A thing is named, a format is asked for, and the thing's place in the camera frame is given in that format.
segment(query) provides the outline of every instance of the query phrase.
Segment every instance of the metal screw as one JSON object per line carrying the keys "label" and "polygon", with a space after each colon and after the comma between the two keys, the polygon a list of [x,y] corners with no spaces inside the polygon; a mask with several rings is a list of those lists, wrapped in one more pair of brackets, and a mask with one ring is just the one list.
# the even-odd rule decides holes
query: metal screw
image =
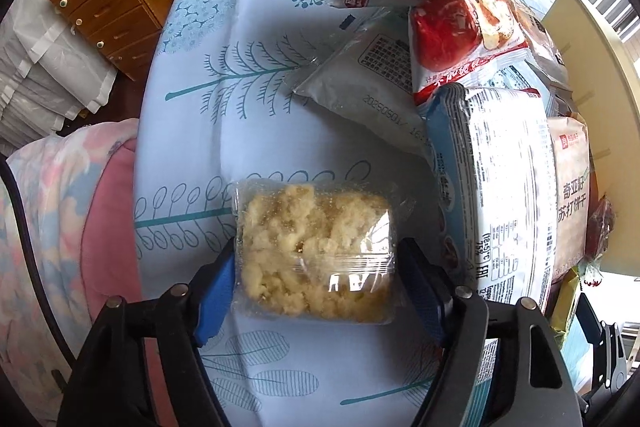
{"label": "metal screw", "polygon": [[527,310],[535,310],[538,307],[536,302],[531,297],[523,297],[522,299],[520,299],[520,304],[522,304],[522,307],[526,308]]}
{"label": "metal screw", "polygon": [[184,297],[185,295],[187,295],[188,291],[189,287],[186,284],[174,284],[169,290],[171,295],[173,295],[174,297]]}
{"label": "metal screw", "polygon": [[473,292],[469,286],[456,286],[456,295],[461,299],[470,299]]}
{"label": "metal screw", "polygon": [[113,295],[107,299],[107,308],[119,308],[122,304],[122,297],[119,295]]}

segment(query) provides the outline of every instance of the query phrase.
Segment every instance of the pile of snack packages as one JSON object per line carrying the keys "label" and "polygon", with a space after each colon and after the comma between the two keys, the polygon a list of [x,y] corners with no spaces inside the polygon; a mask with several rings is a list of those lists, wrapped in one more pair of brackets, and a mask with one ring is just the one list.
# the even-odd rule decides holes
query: pile of snack packages
{"label": "pile of snack packages", "polygon": [[[346,14],[380,8],[286,82],[426,160],[439,215],[431,261],[454,283],[544,309],[586,246],[590,261],[602,255],[612,212],[598,202],[587,126],[543,25],[521,0],[325,2]],[[365,185],[238,184],[236,303],[389,321],[401,200]]]}

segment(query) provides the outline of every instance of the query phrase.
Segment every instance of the pink fabric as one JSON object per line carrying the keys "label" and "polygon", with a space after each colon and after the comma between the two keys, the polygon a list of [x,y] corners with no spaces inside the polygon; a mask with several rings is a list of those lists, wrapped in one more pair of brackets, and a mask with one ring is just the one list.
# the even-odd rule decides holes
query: pink fabric
{"label": "pink fabric", "polygon": [[82,232],[80,266],[92,321],[111,295],[129,302],[142,300],[133,230],[135,158],[135,138],[110,158]]}

